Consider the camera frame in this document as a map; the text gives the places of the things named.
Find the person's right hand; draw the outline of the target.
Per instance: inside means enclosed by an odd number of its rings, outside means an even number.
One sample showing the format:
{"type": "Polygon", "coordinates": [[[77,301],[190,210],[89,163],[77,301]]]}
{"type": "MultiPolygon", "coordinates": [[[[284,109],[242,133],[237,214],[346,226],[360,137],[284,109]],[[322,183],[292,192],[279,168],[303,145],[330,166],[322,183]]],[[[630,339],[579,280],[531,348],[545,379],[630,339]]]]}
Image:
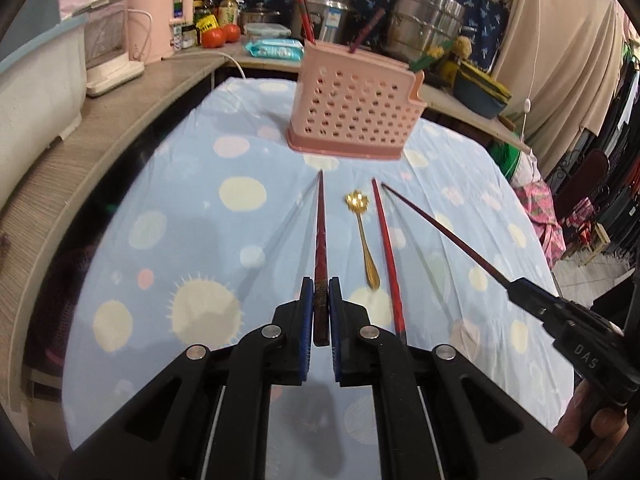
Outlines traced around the person's right hand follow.
{"type": "MultiPolygon", "coordinates": [[[[589,382],[582,380],[576,387],[565,413],[552,430],[561,442],[567,446],[575,444],[579,437],[582,423],[585,421],[586,403],[592,393],[589,382]]],[[[617,445],[622,442],[629,429],[627,416],[612,408],[602,408],[593,415],[590,430],[598,441],[598,446],[590,453],[582,454],[586,467],[595,470],[601,467],[612,455],[617,445]]]]}

